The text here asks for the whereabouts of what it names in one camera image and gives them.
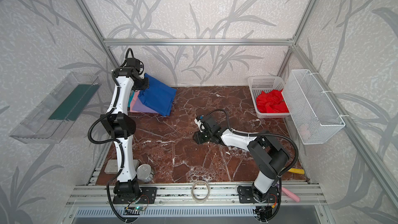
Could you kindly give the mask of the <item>blue printed t shirt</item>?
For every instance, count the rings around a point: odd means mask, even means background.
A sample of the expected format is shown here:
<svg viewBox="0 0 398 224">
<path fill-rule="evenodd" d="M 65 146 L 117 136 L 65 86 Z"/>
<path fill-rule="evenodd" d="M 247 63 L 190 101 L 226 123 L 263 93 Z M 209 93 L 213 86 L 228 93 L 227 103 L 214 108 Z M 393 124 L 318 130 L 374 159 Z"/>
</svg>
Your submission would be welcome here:
<svg viewBox="0 0 398 224">
<path fill-rule="evenodd" d="M 162 116 L 169 116 L 177 90 L 145 74 L 149 78 L 149 88 L 140 92 L 138 99 Z"/>
</svg>

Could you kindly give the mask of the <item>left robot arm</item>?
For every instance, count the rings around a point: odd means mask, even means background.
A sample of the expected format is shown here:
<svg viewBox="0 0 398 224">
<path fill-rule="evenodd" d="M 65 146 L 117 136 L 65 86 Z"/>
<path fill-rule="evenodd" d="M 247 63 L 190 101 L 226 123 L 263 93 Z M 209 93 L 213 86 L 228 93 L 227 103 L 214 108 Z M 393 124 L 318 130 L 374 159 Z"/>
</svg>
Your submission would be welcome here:
<svg viewBox="0 0 398 224">
<path fill-rule="evenodd" d="M 125 67 L 114 71 L 115 89 L 112 103 L 107 110 L 110 115 L 101 121 L 107 133 L 115 140 L 119 171 L 114 194 L 121 201 L 132 201 L 142 195 L 133 163 L 132 143 L 136 123 L 128 116 L 128 107 L 131 91 L 140 90 L 147 85 L 143 72 L 141 65 L 138 68 Z"/>
</svg>

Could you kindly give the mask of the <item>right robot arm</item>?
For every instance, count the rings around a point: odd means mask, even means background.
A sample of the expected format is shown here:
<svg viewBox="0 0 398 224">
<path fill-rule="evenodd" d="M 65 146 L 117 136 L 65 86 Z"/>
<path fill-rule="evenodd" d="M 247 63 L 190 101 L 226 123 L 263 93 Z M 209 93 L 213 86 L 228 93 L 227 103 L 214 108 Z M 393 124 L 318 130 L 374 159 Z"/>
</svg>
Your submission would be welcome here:
<svg viewBox="0 0 398 224">
<path fill-rule="evenodd" d="M 288 163 L 291 154 L 281 145 L 278 141 L 279 138 L 288 141 L 294 148 L 291 163 Z M 259 174 L 252 185 L 253 196 L 258 202 L 265 201 L 271 188 L 276 186 L 278 179 L 281 179 L 299 158 L 298 148 L 292 139 L 269 132 L 242 133 L 221 128 L 216 132 L 211 130 L 197 131 L 194 133 L 193 139 L 197 144 L 212 142 L 248 151 L 259 168 Z"/>
</svg>

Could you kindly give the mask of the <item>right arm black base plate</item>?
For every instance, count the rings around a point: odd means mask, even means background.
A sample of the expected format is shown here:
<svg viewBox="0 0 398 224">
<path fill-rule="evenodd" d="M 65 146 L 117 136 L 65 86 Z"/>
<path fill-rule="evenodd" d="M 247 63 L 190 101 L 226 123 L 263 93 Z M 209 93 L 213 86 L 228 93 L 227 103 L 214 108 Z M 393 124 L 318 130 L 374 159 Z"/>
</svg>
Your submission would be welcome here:
<svg viewBox="0 0 398 224">
<path fill-rule="evenodd" d="M 266 194 L 256 190 L 254 186 L 238 186 L 237 193 L 239 202 L 241 204 L 246 203 L 265 203 L 274 204 L 277 202 L 279 196 L 279 190 L 277 187 L 271 187 Z"/>
</svg>

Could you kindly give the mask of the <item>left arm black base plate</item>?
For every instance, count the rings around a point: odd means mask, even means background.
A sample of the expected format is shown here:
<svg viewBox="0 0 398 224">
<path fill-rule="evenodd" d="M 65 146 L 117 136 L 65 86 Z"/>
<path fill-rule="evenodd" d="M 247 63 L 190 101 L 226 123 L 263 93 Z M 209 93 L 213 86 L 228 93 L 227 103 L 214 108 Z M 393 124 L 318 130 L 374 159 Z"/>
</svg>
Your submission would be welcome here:
<svg viewBox="0 0 398 224">
<path fill-rule="evenodd" d="M 141 187 L 140 191 L 122 189 L 115 193 L 113 204 L 154 204 L 157 196 L 157 187 Z"/>
</svg>

